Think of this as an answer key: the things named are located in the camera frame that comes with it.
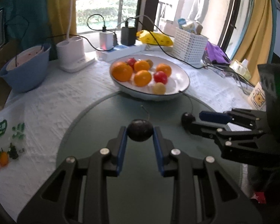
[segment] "yellow curtain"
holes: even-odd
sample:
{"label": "yellow curtain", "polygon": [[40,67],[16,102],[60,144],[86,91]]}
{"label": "yellow curtain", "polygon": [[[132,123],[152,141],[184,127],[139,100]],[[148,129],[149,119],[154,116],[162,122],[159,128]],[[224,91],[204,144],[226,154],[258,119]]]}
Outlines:
{"label": "yellow curtain", "polygon": [[[73,1],[70,34],[75,35],[77,34],[76,0]],[[47,8],[52,36],[66,34],[69,23],[70,0],[47,0]],[[65,36],[55,38],[54,40],[58,43],[64,39]]]}
{"label": "yellow curtain", "polygon": [[254,0],[251,20],[234,59],[247,59],[248,70],[251,73],[250,82],[259,82],[257,65],[267,63],[272,40],[272,3],[271,0]]}

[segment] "fruit bowl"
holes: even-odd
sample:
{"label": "fruit bowl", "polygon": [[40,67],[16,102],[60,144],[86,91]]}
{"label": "fruit bowl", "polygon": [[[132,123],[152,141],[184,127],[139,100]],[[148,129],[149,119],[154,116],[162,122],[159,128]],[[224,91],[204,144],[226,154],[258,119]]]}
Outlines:
{"label": "fruit bowl", "polygon": [[[111,72],[112,66],[120,61],[126,62],[131,57],[135,58],[136,61],[149,59],[153,62],[153,67],[149,70],[149,72],[152,75],[152,80],[148,85],[144,87],[138,87],[135,85],[134,83],[135,71],[133,72],[131,79],[126,82],[118,81],[112,76],[112,72]],[[170,77],[168,77],[168,82],[165,85],[166,92],[163,95],[157,95],[153,93],[153,86],[154,84],[156,84],[153,78],[153,74],[156,72],[156,68],[159,64],[169,65],[172,69],[172,73]],[[182,68],[180,68],[173,62],[168,61],[166,59],[155,57],[155,56],[149,56],[149,55],[130,55],[116,60],[110,66],[110,76],[114,84],[117,87],[119,87],[121,91],[131,95],[132,97],[143,99],[143,100],[152,100],[152,101],[170,100],[178,97],[181,94],[180,91],[184,92],[190,85],[190,78]]]}

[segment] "white tablecloth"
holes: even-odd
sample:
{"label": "white tablecloth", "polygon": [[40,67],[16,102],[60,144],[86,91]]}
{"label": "white tablecloth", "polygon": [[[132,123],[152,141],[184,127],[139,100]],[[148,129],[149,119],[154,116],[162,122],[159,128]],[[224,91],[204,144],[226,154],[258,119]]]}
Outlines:
{"label": "white tablecloth", "polygon": [[[187,93],[214,110],[250,108],[233,79],[221,78],[209,69],[193,69],[163,52],[143,54],[162,57],[182,67],[191,81]],[[24,104],[26,152],[19,161],[0,170],[0,203],[14,220],[55,170],[61,139],[71,122],[91,103],[118,91],[109,76],[109,66],[110,63],[98,61],[70,74],[58,69],[57,62],[51,62],[50,73],[39,88],[15,97]]]}

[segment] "black charger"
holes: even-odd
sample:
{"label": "black charger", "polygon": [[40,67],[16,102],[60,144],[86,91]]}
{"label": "black charger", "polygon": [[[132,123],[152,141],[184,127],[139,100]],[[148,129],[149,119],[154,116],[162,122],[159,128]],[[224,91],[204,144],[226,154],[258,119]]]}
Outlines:
{"label": "black charger", "polygon": [[122,33],[121,33],[121,44],[126,46],[131,46],[136,43],[136,33],[137,28],[136,27],[129,27],[129,22],[125,22],[125,26],[122,27]]}

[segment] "blue bowl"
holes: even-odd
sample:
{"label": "blue bowl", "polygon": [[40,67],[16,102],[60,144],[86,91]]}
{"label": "blue bowl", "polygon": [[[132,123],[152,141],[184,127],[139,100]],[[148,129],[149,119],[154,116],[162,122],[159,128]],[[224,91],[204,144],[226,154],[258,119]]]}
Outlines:
{"label": "blue bowl", "polygon": [[7,62],[0,70],[2,77],[16,93],[25,93],[38,87],[46,77],[50,44],[43,45],[43,52],[13,70],[7,71]]}

